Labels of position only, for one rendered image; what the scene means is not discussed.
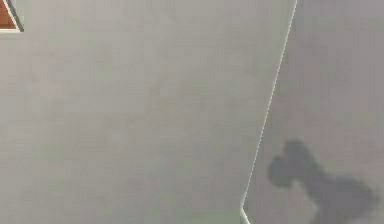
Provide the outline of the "brown framed picture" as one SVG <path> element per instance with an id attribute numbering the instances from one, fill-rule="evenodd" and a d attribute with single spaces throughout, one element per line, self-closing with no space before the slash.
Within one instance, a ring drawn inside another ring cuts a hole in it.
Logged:
<path id="1" fill-rule="evenodd" d="M 23 24 L 12 0 L 0 0 L 0 33 L 22 33 Z"/>

